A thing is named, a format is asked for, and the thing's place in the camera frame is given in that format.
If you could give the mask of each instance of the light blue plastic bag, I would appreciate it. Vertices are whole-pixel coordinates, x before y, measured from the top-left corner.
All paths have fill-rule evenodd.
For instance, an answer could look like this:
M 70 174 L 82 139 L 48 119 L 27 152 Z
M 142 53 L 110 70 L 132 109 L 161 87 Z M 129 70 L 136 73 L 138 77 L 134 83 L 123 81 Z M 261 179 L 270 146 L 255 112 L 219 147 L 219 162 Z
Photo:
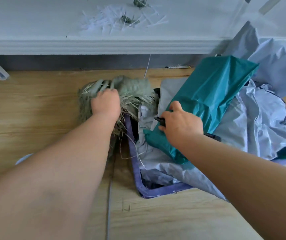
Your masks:
M 184 111 L 200 117 L 204 132 L 213 133 L 233 97 L 257 68 L 258 64 L 233 56 L 205 58 L 172 101 L 179 101 Z M 144 130 L 144 133 L 149 145 L 160 149 L 176 163 L 183 164 L 188 161 L 169 144 L 158 125 L 153 131 Z

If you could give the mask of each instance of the right arm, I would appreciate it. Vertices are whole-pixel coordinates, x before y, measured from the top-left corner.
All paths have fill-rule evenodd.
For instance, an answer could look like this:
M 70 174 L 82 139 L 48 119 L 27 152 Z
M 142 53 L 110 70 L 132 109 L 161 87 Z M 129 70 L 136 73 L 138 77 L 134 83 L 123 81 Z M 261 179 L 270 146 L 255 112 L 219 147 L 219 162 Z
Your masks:
M 286 239 L 286 167 L 203 135 L 199 117 L 179 102 L 160 126 L 171 145 L 212 181 L 265 239 Z

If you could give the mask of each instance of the wooden floor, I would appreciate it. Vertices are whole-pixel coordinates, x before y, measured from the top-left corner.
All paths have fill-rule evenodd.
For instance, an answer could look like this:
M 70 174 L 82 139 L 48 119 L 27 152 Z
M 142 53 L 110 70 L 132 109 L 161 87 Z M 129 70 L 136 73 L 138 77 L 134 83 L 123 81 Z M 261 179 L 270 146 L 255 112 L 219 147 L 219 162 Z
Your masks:
M 192 69 L 151 69 L 154 88 Z M 22 156 L 35 153 L 77 126 L 77 90 L 89 81 L 117 75 L 143 77 L 145 70 L 11 72 L 0 81 L 0 175 Z M 128 145 L 121 145 L 129 157 Z M 109 179 L 107 168 L 89 218 L 88 239 L 105 239 Z M 110 239 L 260 239 L 229 203 L 191 189 L 154 199 L 136 192 L 129 160 L 116 153 L 111 191 Z

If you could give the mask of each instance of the hand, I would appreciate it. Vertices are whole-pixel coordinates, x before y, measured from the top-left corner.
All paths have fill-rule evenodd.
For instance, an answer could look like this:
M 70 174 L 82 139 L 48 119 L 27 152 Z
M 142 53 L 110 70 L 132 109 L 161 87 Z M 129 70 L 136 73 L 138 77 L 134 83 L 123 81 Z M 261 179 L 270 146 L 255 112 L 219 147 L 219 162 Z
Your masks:
M 161 117 L 165 118 L 166 127 L 159 129 L 166 135 L 169 143 L 178 148 L 184 138 L 203 135 L 203 122 L 200 117 L 185 112 L 178 101 L 173 101 L 169 107 L 173 112 L 165 111 Z
M 121 114 L 120 97 L 116 89 L 105 89 L 98 92 L 97 96 L 91 100 L 93 115 L 103 115 L 116 123 Z

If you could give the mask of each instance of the left arm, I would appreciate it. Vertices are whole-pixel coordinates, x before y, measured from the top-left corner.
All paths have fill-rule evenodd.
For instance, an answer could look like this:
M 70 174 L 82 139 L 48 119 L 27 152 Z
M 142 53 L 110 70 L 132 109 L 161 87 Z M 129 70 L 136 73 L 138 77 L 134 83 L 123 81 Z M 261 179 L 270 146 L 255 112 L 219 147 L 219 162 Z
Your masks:
M 115 89 L 93 116 L 0 178 L 0 239 L 82 239 L 120 115 Z

